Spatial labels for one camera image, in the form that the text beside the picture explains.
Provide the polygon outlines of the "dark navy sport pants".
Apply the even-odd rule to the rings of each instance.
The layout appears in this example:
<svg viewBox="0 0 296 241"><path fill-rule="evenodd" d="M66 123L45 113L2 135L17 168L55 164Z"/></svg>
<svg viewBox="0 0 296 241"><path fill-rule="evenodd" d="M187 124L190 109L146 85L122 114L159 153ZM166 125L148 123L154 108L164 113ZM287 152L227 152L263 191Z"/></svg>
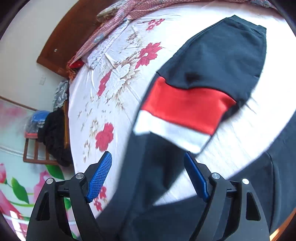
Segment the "dark navy sport pants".
<svg viewBox="0 0 296 241"><path fill-rule="evenodd" d="M267 240L282 225L295 208L295 71L272 61L281 34L224 18L156 72L97 218L105 240Z"/></svg>

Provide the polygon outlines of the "black clothes pile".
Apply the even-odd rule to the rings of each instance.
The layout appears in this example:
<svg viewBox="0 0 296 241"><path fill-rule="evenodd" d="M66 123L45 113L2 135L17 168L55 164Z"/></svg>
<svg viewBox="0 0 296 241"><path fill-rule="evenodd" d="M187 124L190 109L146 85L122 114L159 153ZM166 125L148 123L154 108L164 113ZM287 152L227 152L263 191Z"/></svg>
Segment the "black clothes pile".
<svg viewBox="0 0 296 241"><path fill-rule="evenodd" d="M46 150L63 167L69 167L73 164L71 149L64 146L64 111L57 109L49 113L45 119L44 125L38 130L38 142L43 143Z"/></svg>

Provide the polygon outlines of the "wooden chair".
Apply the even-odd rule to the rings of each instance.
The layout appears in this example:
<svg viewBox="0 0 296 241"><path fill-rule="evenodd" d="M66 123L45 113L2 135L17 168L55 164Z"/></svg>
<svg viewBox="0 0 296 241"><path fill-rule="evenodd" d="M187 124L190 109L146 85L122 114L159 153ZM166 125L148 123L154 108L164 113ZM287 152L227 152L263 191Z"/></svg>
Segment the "wooden chair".
<svg viewBox="0 0 296 241"><path fill-rule="evenodd" d="M64 147L70 147L70 131L69 131L69 100L66 100L63 104L62 110L64 112ZM33 142L33 156L29 157L29 144ZM54 165L57 166L58 162L53 159L53 157L46 150L46 147L38 142L36 139L25 139L24 151L23 151L23 162L31 164L41 164L41 165Z"/></svg>

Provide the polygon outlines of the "white floral bed sheet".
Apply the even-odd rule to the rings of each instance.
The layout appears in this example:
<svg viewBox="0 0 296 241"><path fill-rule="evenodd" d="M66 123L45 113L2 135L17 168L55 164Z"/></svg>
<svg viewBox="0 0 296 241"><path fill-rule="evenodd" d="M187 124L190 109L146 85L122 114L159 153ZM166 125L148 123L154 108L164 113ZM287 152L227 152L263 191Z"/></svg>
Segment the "white floral bed sheet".
<svg viewBox="0 0 296 241"><path fill-rule="evenodd" d="M106 238L186 240L205 209L190 152L248 179L269 232L295 209L295 35L273 8L179 3L98 44L70 86L77 172L112 154L92 211Z"/></svg>

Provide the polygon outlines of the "plastic bag with items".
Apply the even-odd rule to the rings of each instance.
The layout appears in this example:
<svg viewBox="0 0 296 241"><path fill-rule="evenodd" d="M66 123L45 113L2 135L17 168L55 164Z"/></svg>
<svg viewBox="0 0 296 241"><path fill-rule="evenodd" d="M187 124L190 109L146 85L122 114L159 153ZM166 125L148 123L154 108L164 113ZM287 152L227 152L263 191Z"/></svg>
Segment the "plastic bag with items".
<svg viewBox="0 0 296 241"><path fill-rule="evenodd" d="M44 126L45 120L50 112L46 110L35 111L25 124L25 138L37 138L38 130Z"/></svg>

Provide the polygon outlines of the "floral wardrobe door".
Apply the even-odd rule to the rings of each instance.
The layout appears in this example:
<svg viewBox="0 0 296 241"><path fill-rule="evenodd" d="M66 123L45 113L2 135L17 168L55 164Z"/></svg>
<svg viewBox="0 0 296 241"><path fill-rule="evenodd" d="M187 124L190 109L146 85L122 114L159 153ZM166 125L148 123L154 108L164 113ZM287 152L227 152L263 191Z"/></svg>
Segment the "floral wardrobe door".
<svg viewBox="0 0 296 241"><path fill-rule="evenodd" d="M20 240L25 240L36 198L47 178L68 179L74 168L32 164L23 161L34 157L34 140L26 141L24 128L33 110L1 99L1 213Z"/></svg>

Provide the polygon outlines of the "red round object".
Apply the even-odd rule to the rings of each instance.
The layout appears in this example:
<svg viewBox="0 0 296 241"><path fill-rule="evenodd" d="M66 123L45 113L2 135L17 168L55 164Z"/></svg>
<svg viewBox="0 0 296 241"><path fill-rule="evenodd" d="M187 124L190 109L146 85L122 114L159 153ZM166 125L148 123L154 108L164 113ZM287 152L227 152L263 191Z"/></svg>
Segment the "red round object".
<svg viewBox="0 0 296 241"><path fill-rule="evenodd" d="M77 60L76 62L70 64L70 65L69 65L69 68L70 68L70 69L79 69L79 68L81 68L83 65L84 65L84 62L83 62L81 59L79 59L79 60Z"/></svg>

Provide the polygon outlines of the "brown wooden headboard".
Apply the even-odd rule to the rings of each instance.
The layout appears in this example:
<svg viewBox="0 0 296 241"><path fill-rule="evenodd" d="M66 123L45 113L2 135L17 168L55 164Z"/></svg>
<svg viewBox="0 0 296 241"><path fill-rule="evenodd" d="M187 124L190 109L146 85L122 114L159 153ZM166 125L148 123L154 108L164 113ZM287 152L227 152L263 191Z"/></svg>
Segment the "brown wooden headboard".
<svg viewBox="0 0 296 241"><path fill-rule="evenodd" d="M37 63L68 78L67 63L99 26L97 14L115 2L79 0L75 3L51 33Z"/></svg>

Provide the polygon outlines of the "red checked quilt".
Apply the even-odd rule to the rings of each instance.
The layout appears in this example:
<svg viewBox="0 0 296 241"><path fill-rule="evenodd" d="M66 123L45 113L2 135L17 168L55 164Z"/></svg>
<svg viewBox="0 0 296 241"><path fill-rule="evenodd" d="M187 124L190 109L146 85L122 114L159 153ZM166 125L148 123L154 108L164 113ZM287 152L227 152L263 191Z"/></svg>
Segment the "red checked quilt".
<svg viewBox="0 0 296 241"><path fill-rule="evenodd" d="M70 82L73 82L79 69L70 69L69 65L81 59L97 45L105 44L106 50L116 38L134 20L141 18L153 11L173 6L185 5L194 1L118 1L97 15L99 27L92 33L89 39L77 51L75 56L67 64L67 72Z"/></svg>

